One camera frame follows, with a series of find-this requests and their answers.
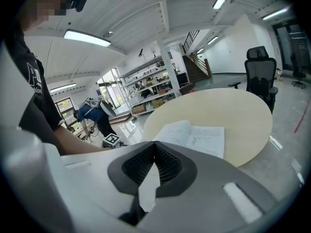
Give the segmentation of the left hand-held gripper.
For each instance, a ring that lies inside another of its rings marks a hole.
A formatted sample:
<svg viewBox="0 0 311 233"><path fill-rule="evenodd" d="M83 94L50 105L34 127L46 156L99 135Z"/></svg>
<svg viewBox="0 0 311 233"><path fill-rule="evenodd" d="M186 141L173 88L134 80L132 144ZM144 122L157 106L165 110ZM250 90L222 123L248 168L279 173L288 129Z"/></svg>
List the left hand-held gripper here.
<svg viewBox="0 0 311 233"><path fill-rule="evenodd" d="M120 147L120 139L121 138L116 134L110 133L107 137L103 139L103 141L115 149Z"/></svg>

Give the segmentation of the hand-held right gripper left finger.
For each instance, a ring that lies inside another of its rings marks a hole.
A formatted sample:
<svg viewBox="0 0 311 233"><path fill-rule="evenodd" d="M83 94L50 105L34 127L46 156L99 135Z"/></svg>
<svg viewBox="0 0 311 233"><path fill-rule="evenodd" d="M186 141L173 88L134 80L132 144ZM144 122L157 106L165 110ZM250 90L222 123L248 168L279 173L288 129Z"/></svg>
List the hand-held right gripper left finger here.
<svg viewBox="0 0 311 233"><path fill-rule="evenodd" d="M60 156L55 146L44 144L47 188L44 226L53 233L154 233L144 224L138 205L138 186L119 167L116 181L129 191L121 192L109 177L109 166L127 154L137 155L152 145L143 142L118 150Z"/></svg>

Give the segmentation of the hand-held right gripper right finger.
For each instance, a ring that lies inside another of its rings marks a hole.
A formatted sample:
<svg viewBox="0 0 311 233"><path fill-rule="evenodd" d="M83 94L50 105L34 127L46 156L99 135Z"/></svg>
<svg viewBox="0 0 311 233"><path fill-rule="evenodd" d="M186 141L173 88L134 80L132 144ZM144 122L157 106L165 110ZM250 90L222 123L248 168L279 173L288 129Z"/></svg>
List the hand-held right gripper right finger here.
<svg viewBox="0 0 311 233"><path fill-rule="evenodd" d="M276 198L225 160L160 142L152 148L160 175L170 179L155 190L155 205L137 225L140 233L264 232L278 211Z"/></svg>

